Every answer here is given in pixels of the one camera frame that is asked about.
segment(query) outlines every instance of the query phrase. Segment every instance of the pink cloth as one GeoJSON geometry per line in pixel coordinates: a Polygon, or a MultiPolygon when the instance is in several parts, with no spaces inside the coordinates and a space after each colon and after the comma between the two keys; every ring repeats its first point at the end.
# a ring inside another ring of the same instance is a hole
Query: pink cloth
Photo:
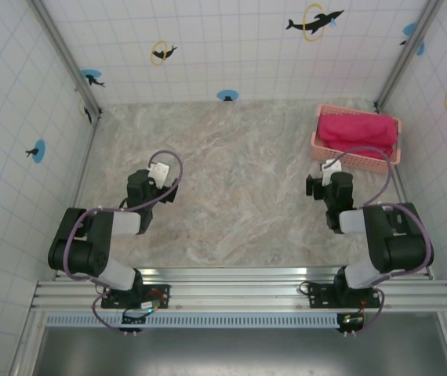
{"type": "MultiPolygon", "coordinates": [[[[330,149],[345,151],[356,146],[374,146],[388,157],[393,154],[393,145],[398,141],[396,126],[389,115],[320,115],[318,134],[330,149]]],[[[371,150],[361,150],[355,154],[383,159],[380,154],[371,150]]]]}

